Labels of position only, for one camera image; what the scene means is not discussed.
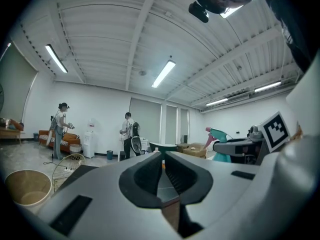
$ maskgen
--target ceiling light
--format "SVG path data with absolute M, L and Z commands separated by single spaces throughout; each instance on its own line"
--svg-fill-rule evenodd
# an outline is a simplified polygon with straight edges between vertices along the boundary
M 210 102 L 210 103 L 205 104 L 205 105 L 206 105 L 206 106 L 212 106 L 212 105 L 214 105 L 214 104 L 226 102 L 227 100 L 228 100 L 227 98 L 224 98 L 224 99 L 220 99 L 220 100 L 217 100 L 217 101 L 214 101 L 214 102 Z
M 235 11 L 239 10 L 243 5 L 241 5 L 240 7 L 237 8 L 228 8 L 226 13 L 221 13 L 220 15 L 222 16 L 222 18 L 226 18 L 229 15 L 233 14 Z
M 52 59 L 55 61 L 55 63 L 58 65 L 58 67 L 62 70 L 63 73 L 68 73 L 68 70 L 66 67 L 62 64 L 61 60 L 58 58 L 56 52 L 52 48 L 51 44 L 47 44 L 45 46 L 48 53 L 51 55 Z
M 260 92 L 260 91 L 263 91 L 263 90 L 266 90 L 266 89 L 269 89 L 269 88 L 272 88 L 272 87 L 276 87 L 278 85 L 281 85 L 281 81 L 278 81 L 278 82 L 274 82 L 272 84 L 269 84 L 269 85 L 266 85 L 266 86 L 263 86 L 263 87 L 260 87 L 260 88 L 257 88 L 254 90 L 254 92 Z
M 156 80 L 154 81 L 152 87 L 157 88 L 160 83 L 165 79 L 165 77 L 169 74 L 169 72 L 175 67 L 176 63 L 173 62 L 172 60 L 169 60 L 164 68 L 162 69 L 161 73 L 158 75 Z

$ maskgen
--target wicker basket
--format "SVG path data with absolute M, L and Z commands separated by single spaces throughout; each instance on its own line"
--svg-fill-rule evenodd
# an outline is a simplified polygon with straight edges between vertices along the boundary
M 81 151 L 81 145 L 79 144 L 71 144 L 70 145 L 70 154 L 78 154 Z

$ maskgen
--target couch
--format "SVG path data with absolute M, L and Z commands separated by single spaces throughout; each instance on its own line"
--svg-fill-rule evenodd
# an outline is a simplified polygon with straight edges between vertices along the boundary
M 39 131 L 39 145 L 46 145 L 48 140 L 49 131 L 48 130 L 40 130 Z M 53 132 L 51 141 L 49 143 L 49 147 L 54 147 L 54 142 L 56 140 L 56 135 Z M 60 150 L 70 153 L 70 145 L 71 144 L 81 144 L 81 140 L 78 135 L 72 133 L 65 133 L 63 139 L 61 140 Z
M 183 149 L 183 153 L 197 158 L 206 158 L 207 149 L 203 149 L 205 145 L 201 143 L 192 143 L 188 148 Z

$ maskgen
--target jeans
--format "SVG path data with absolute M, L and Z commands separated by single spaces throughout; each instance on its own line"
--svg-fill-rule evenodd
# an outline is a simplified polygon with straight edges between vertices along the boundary
M 132 139 L 132 137 L 130 137 L 124 141 L 123 149 L 125 152 L 125 159 L 130 158 L 130 148 L 132 148 L 131 139 Z M 134 152 L 134 153 L 136 156 L 140 156 L 139 152 Z
M 63 155 L 60 153 L 60 144 L 61 144 L 61 140 L 62 140 L 63 131 L 64 131 L 64 129 L 59 126 L 57 126 L 54 129 L 55 141 L 54 141 L 54 145 L 53 145 L 53 158 L 59 159 L 59 160 L 62 160 L 64 158 Z

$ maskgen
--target white shirt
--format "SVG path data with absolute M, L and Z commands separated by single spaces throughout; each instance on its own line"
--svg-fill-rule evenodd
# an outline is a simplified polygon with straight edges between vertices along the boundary
M 56 125 L 61 127 L 61 128 L 63 128 L 64 126 L 61 125 L 60 118 L 63 118 L 63 122 L 65 123 L 65 113 L 59 111 L 58 114 L 56 114 L 56 117 L 55 117 Z
M 127 133 L 124 136 L 124 139 L 128 139 L 129 136 L 132 137 L 132 124 L 135 122 L 135 120 L 133 120 L 132 118 L 129 118 L 128 120 L 125 120 L 122 124 L 122 131 L 125 132 L 127 131 Z

